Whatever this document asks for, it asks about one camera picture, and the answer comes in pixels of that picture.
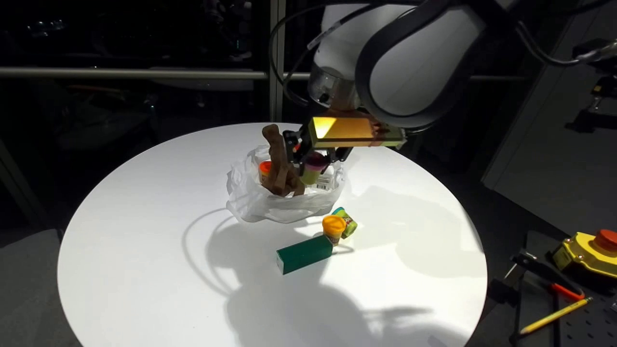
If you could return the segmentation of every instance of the brown toy dog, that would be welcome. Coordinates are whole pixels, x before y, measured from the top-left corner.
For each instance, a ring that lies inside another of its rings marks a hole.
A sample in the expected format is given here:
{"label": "brown toy dog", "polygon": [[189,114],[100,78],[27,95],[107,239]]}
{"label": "brown toy dog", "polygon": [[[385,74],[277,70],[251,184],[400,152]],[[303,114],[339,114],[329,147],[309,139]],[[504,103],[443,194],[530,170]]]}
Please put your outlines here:
{"label": "brown toy dog", "polygon": [[287,196],[294,192],[294,196],[304,194],[304,184],[296,172],[296,168],[287,161],[287,153],[283,144],[283,136],[276,124],[266,125],[262,129],[263,137],[270,144],[270,174],[263,182],[263,186],[278,196]]}

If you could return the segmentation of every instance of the plastic bag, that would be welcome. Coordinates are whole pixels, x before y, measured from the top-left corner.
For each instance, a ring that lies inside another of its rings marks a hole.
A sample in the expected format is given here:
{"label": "plastic bag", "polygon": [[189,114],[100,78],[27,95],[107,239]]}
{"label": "plastic bag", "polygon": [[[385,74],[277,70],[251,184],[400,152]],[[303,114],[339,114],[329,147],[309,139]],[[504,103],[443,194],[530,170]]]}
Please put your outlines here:
{"label": "plastic bag", "polygon": [[271,219],[291,223],[322,212],[327,214],[341,195],[344,186],[342,164],[335,162],[316,185],[307,186],[304,194],[277,196],[264,188],[259,180],[259,164],[270,160],[268,146],[259,146],[247,157],[235,162],[228,173],[228,209],[238,219],[257,222]]}

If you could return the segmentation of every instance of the yellow pencil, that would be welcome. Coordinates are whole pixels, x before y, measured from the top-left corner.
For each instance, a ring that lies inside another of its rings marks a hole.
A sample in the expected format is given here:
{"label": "yellow pencil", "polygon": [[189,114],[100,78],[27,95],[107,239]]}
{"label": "yellow pencil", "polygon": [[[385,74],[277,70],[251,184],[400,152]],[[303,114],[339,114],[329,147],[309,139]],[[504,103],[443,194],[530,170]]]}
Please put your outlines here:
{"label": "yellow pencil", "polygon": [[574,304],[568,306],[568,307],[564,307],[563,309],[560,309],[559,311],[548,315],[544,318],[542,318],[541,320],[538,320],[535,323],[531,323],[528,326],[526,326],[525,328],[521,329],[520,334],[521,335],[525,335],[525,334],[529,334],[532,332],[535,332],[536,330],[542,328],[543,326],[553,322],[556,319],[559,319],[565,315],[567,315],[568,313],[574,311],[577,308],[583,307],[585,306],[589,301],[592,301],[593,298],[589,297],[580,301],[576,301]]}

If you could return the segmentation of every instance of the green rectangular block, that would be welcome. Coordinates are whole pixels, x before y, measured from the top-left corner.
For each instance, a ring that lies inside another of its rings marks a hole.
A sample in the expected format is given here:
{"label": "green rectangular block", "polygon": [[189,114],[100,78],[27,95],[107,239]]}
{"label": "green rectangular block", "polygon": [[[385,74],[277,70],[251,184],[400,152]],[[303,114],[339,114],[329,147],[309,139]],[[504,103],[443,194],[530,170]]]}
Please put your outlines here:
{"label": "green rectangular block", "polygon": [[325,235],[296,243],[276,251],[276,265],[288,274],[332,255],[332,243]]}

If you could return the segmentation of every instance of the white tabletop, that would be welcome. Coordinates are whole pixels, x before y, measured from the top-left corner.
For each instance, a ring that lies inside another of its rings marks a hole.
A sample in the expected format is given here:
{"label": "white tabletop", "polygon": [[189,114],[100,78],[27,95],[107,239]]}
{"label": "white tabletop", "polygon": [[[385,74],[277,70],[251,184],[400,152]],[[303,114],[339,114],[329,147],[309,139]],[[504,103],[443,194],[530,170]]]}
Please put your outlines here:
{"label": "white tabletop", "polygon": [[[355,148],[335,205],[359,224],[287,275],[275,251],[321,231],[239,223],[227,172],[264,123],[195,132],[123,164],[83,201],[60,248],[62,307],[84,347],[463,346],[486,260],[452,193],[387,148]],[[298,125],[281,124],[295,130]]]}

